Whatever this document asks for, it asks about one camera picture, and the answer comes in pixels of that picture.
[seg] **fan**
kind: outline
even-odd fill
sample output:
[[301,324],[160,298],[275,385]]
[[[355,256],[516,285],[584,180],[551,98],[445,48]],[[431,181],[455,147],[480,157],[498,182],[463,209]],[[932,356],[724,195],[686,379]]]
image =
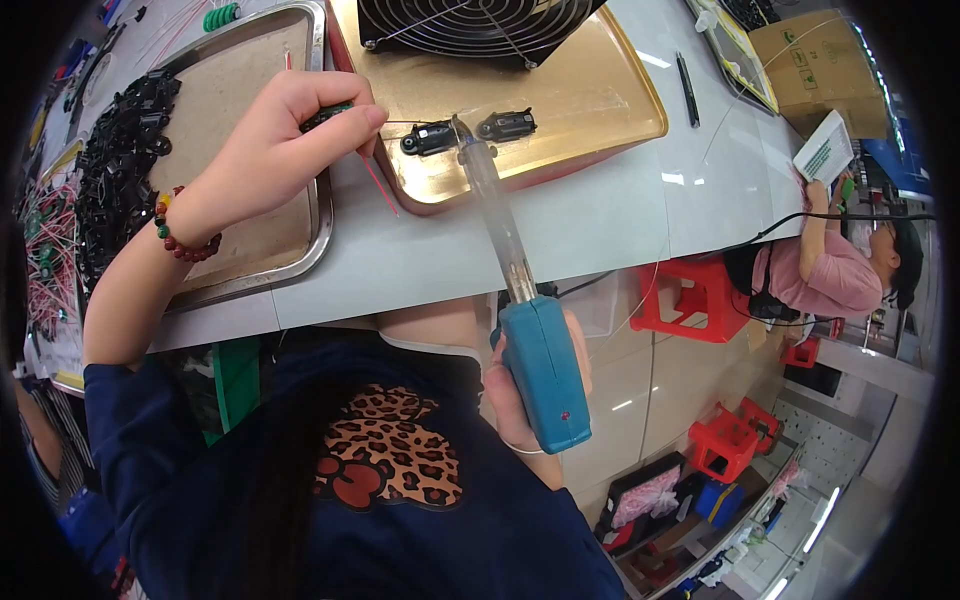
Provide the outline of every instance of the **fan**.
[[535,69],[607,0],[357,0],[367,50],[420,50]]

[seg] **white table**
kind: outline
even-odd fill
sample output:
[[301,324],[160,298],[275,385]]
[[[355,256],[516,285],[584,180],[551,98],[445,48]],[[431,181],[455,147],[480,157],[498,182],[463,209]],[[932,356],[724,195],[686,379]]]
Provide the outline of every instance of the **white table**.
[[[141,4],[139,0],[126,2],[121,18],[134,14]],[[142,22],[128,23],[113,49],[114,59],[121,62],[110,83],[118,91],[147,69],[165,40],[134,66],[144,40],[164,15],[172,15],[183,4],[184,0],[155,0]],[[243,12],[250,14],[272,4],[271,0],[249,0]],[[662,139],[584,171],[513,195],[517,227],[538,280],[715,250],[753,237],[802,205],[790,159],[803,141],[782,118],[734,100],[706,42],[694,32],[694,19],[684,2],[609,0],[608,6],[645,60],[666,108],[670,131]],[[203,34],[205,10],[184,29],[170,52]],[[677,50],[686,59],[696,93],[699,129],[688,125],[674,64]],[[110,96],[112,92],[103,96],[101,107],[84,111],[82,131],[90,128]],[[56,145],[53,142],[63,138],[63,123],[62,118],[51,118],[48,144]],[[166,316],[154,350],[325,323],[504,287],[475,207],[464,206],[429,218],[401,211],[398,219],[359,158],[349,156],[330,169],[334,236],[320,264],[295,283]],[[796,235],[799,227],[799,221],[791,222],[771,239]]]

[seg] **navy shirt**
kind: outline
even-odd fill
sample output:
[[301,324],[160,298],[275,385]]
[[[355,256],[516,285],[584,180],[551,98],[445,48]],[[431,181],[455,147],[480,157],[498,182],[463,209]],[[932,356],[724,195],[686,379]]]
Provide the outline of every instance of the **navy shirt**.
[[[342,398],[326,428],[302,597],[624,597],[569,492],[550,491],[499,441],[475,395],[339,344],[281,358],[276,396],[318,372],[369,383]],[[242,579],[254,466],[283,426],[275,417],[283,400],[207,448],[158,365],[90,365],[84,381],[121,552],[150,598],[216,597],[224,581]]]

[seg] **power cord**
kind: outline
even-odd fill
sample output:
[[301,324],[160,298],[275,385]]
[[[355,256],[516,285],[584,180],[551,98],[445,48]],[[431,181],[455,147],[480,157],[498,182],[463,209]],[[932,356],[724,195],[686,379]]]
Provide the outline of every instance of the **power cord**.
[[718,254],[730,250],[736,250],[738,248],[743,248],[745,246],[750,246],[755,241],[767,236],[771,231],[783,225],[791,219],[796,219],[797,217],[814,217],[816,219],[827,219],[828,221],[936,221],[936,217],[933,215],[851,215],[851,214],[841,214],[841,215],[831,215],[831,214],[821,214],[818,212],[795,212],[791,215],[787,215],[774,223],[772,226],[764,229],[754,237],[750,238],[746,242],[741,242],[740,244],[734,244],[732,246],[727,246],[726,248],[721,248],[720,250],[715,250],[713,252],[707,252],[706,254],[701,254],[692,258],[685,258],[684,260],[689,261],[699,261],[707,260],[708,258],[713,258]]
[[601,275],[599,275],[599,276],[596,276],[596,277],[594,277],[593,279],[591,279],[590,281],[584,281],[583,283],[581,283],[581,284],[579,284],[579,285],[574,285],[573,287],[571,287],[571,288],[568,289],[568,290],[563,290],[560,294],[557,295],[557,300],[563,298],[564,296],[569,296],[570,294],[573,294],[574,292],[579,292],[580,290],[584,289],[585,287],[589,287],[589,286],[593,285],[594,283],[596,283],[597,281],[600,281],[601,279],[604,279],[604,278],[606,278],[606,277],[608,277],[608,276],[611,276],[611,275],[613,275],[614,273],[616,273],[616,269],[614,269],[613,271],[607,271],[607,272],[604,273],[604,274],[601,274]]
[[[845,214],[840,214],[840,215],[831,215],[831,214],[820,214],[820,213],[817,213],[817,212],[795,212],[795,213],[793,213],[793,214],[791,214],[791,215],[787,215],[787,216],[783,217],[782,219],[780,219],[779,221],[777,221],[776,223],[774,223],[772,226],[768,227],[767,229],[764,229],[763,231],[761,231],[760,233],[758,233],[757,235],[755,235],[755,236],[752,237],[751,239],[747,240],[746,242],[741,242],[740,244],[734,244],[734,245],[732,245],[732,246],[727,246],[726,248],[721,248],[720,250],[715,250],[715,251],[713,251],[713,252],[707,252],[706,254],[701,254],[701,255],[699,255],[699,256],[694,256],[694,257],[682,256],[681,258],[682,258],[683,260],[688,260],[688,261],[690,261],[690,262],[697,262],[697,261],[700,261],[700,260],[706,260],[706,259],[708,259],[708,258],[713,258],[714,256],[716,256],[716,255],[718,255],[718,254],[722,254],[723,252],[727,252],[727,251],[730,251],[730,250],[736,250],[736,249],[738,249],[738,248],[743,248],[743,247],[745,247],[745,246],[750,246],[751,244],[753,244],[753,243],[756,242],[757,240],[765,237],[766,235],[769,235],[774,229],[776,229],[776,228],[778,228],[779,226],[783,225],[783,224],[786,223],[787,221],[790,221],[791,219],[796,219],[797,217],[814,217],[814,218],[817,218],[817,219],[827,219],[827,220],[829,220],[829,221],[935,221],[935,220],[936,220],[936,217],[934,217],[933,215],[851,215],[851,214],[846,214],[846,213],[845,213]],[[561,298],[563,298],[563,297],[565,297],[565,296],[569,296],[570,294],[573,294],[574,292],[579,292],[580,290],[582,290],[582,289],[584,289],[584,288],[586,288],[586,287],[589,287],[589,286],[593,285],[594,283],[597,283],[598,281],[600,281],[600,280],[602,280],[602,279],[604,279],[604,278],[606,278],[606,277],[608,277],[608,276],[610,276],[610,275],[612,275],[612,274],[614,274],[614,273],[616,273],[616,270],[607,271],[607,272],[605,272],[605,273],[603,273],[603,274],[601,274],[601,275],[599,275],[599,276],[594,277],[593,279],[591,279],[591,280],[589,280],[589,281],[584,281],[583,283],[581,283],[581,284],[579,284],[579,285],[575,285],[575,286],[571,287],[571,288],[568,289],[568,290],[564,290],[563,292],[561,292],[560,294],[557,295],[557,300],[559,300],[559,299],[561,299]],[[741,315],[749,316],[751,319],[754,319],[755,321],[762,321],[762,322],[766,323],[766,321],[764,321],[763,319],[758,319],[757,317],[753,317],[753,316],[750,316],[750,315],[746,315],[746,314],[745,314],[744,312],[742,312],[740,309],[736,308],[736,306],[734,307],[734,309],[736,310],[736,312],[740,313]],[[827,320],[824,320],[824,321],[814,321],[813,323],[815,323],[815,324],[816,324],[816,323],[829,323],[829,322],[831,322],[831,321],[836,321],[836,319],[837,319],[837,318],[827,319]],[[778,326],[781,326],[781,327],[797,327],[797,326],[800,326],[800,325],[799,325],[799,324],[792,324],[792,325],[788,324],[788,325],[778,325]]]

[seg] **black pen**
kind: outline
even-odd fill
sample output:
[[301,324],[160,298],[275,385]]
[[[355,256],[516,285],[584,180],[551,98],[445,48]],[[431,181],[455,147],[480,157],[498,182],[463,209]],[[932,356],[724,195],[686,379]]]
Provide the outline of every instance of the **black pen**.
[[700,112],[697,111],[697,99],[693,96],[693,85],[690,84],[690,74],[686,71],[684,55],[677,51],[677,68],[680,69],[680,82],[684,85],[686,97],[686,114],[690,117],[690,127],[700,127]]

